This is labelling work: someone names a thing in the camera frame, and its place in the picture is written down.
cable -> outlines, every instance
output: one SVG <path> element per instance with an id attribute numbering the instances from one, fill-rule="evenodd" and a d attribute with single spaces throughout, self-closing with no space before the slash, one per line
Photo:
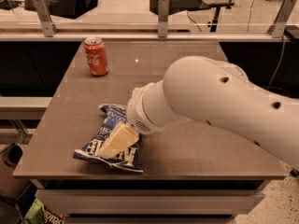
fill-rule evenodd
<path id="1" fill-rule="evenodd" d="M 252 8 L 253 8 L 254 1 L 255 0 L 252 0 L 251 6 L 250 6 L 249 25 L 250 25 L 250 22 L 251 22 Z"/>
<path id="2" fill-rule="evenodd" d="M 37 69 L 37 67 L 36 67 L 36 63 L 35 63 L 35 61 L 34 61 L 32 55 L 31 55 L 29 49 L 27 48 L 27 45 L 26 45 L 26 44 L 24 45 L 24 48 L 25 48 L 25 50 L 26 50 L 26 52 L 27 52 L 27 54 L 28 54 L 29 60 L 30 60 L 31 63 L 33 64 L 34 69 L 36 70 L 36 73 L 37 73 L 37 75 L 38 75 L 38 77 L 39 77 L 39 79 L 40 79 L 40 81 L 41 81 L 41 83 L 42 83 L 42 85 L 43 85 L 43 87 L 44 87 L 44 89 L 45 89 L 45 91 L 46 91 L 46 90 L 47 90 L 47 85 L 46 85 L 46 83 L 45 83 L 43 77 L 41 76 L 39 70 Z"/>
<path id="3" fill-rule="evenodd" d="M 297 57 L 298 52 L 299 52 L 299 49 L 295 52 L 294 56 L 292 57 L 292 60 L 290 61 L 290 65 L 292 65 L 293 60 L 295 59 L 295 57 Z M 299 73 L 296 74 L 296 75 L 292 78 L 292 80 L 289 82 L 288 85 L 286 85 L 285 90 L 287 90 L 297 78 L 299 78 Z"/>
<path id="4" fill-rule="evenodd" d="M 195 20 L 193 20 L 190 16 L 189 16 L 189 11 L 187 10 L 187 17 L 193 21 L 193 23 L 197 26 L 198 30 L 202 33 L 203 31 L 200 29 L 199 25 L 197 24 L 197 22 Z"/>
<path id="5" fill-rule="evenodd" d="M 285 45 L 286 45 L 286 41 L 284 39 L 284 35 L 282 36 L 282 50 L 281 50 L 281 54 L 280 54 L 280 58 L 279 58 L 279 62 L 278 62 L 278 65 L 277 65 L 277 68 L 275 69 L 271 79 L 270 79 L 270 82 L 268 84 L 268 87 L 267 87 L 267 90 L 270 89 L 271 85 L 272 85 L 272 82 L 273 82 L 273 79 L 275 77 L 275 75 L 277 74 L 277 71 L 278 69 L 280 68 L 281 66 L 281 62 L 282 62 L 282 59 L 283 59 L 283 55 L 284 55 L 284 50 L 285 50 Z"/>

desk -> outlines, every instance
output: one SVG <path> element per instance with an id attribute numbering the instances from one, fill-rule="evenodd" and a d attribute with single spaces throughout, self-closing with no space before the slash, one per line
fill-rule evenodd
<path id="1" fill-rule="evenodd" d="M 141 175 L 72 158 L 99 131 L 103 103 L 126 105 L 134 87 L 160 80 L 187 55 L 225 60 L 218 42 L 106 41 L 109 73 L 93 77 L 81 46 L 40 121 L 14 176 L 70 219 L 79 215 L 234 217 L 283 179 L 280 162 L 233 133 L 199 122 L 143 137 Z"/>
<path id="2" fill-rule="evenodd" d="M 158 16 L 150 12 L 150 0 L 98 0 L 98 6 L 80 17 L 71 20 L 51 16 L 58 29 L 80 30 L 157 30 Z M 39 18 L 34 11 L 23 7 L 0 10 L 0 28 L 40 29 Z M 189 29 L 187 12 L 183 11 L 168 18 L 169 29 Z"/>

metal bracket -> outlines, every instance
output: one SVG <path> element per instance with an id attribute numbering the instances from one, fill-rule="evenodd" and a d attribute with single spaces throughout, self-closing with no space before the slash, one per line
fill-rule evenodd
<path id="1" fill-rule="evenodd" d="M 167 37 L 169 0 L 158 0 L 158 36 Z"/>
<path id="2" fill-rule="evenodd" d="M 50 17 L 46 0 L 32 0 L 32 1 L 36 8 L 38 18 L 40 19 L 44 36 L 53 37 L 56 34 L 56 32 L 58 32 L 58 30 Z"/>
<path id="3" fill-rule="evenodd" d="M 268 33 L 273 38 L 281 38 L 283 36 L 287 21 L 291 16 L 296 2 L 297 0 L 283 0 L 278 15 L 268 30 Z"/>
<path id="4" fill-rule="evenodd" d="M 11 119 L 11 124 L 15 127 L 15 129 L 19 132 L 19 140 L 18 144 L 22 144 L 29 134 L 26 127 L 23 125 L 23 123 L 19 119 Z"/>

green object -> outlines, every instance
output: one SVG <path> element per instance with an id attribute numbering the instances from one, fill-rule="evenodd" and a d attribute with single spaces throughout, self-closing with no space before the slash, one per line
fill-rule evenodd
<path id="1" fill-rule="evenodd" d="M 29 208 L 24 222 L 26 224 L 42 224 L 44 216 L 43 206 L 44 204 L 36 198 Z"/>

blue chip bag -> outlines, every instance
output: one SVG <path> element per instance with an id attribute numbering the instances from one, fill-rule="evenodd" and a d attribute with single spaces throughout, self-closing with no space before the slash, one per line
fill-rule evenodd
<path id="1" fill-rule="evenodd" d="M 106 163 L 111 167 L 125 171 L 143 173 L 140 163 L 140 140 L 126 150 L 120 152 L 112 159 L 104 159 L 99 156 L 104 141 L 109 137 L 114 126 L 118 122 L 127 122 L 124 105 L 100 105 L 100 109 L 107 115 L 102 123 L 100 132 L 82 149 L 76 149 L 73 154 L 74 159 Z"/>

